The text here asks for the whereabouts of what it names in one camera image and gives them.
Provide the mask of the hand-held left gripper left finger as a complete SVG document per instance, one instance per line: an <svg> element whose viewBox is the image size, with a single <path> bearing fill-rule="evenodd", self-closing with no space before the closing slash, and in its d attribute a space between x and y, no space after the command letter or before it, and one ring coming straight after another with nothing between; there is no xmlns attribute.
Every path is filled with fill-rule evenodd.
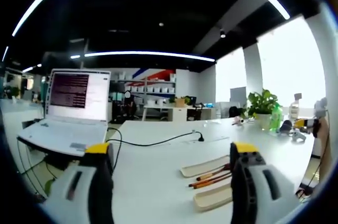
<svg viewBox="0 0 338 224"><path fill-rule="evenodd" d="M80 163L68 167L53 182L43 210L55 223L114 223L113 170L111 144L87 148Z"/></svg>

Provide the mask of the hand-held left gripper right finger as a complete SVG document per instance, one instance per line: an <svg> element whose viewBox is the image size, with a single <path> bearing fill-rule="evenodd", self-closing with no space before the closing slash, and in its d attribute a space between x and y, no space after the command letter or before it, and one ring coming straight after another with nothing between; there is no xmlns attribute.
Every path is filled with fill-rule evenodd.
<svg viewBox="0 0 338 224"><path fill-rule="evenodd" d="M298 207L293 183L251 144L230 145L232 223L280 223Z"/></svg>

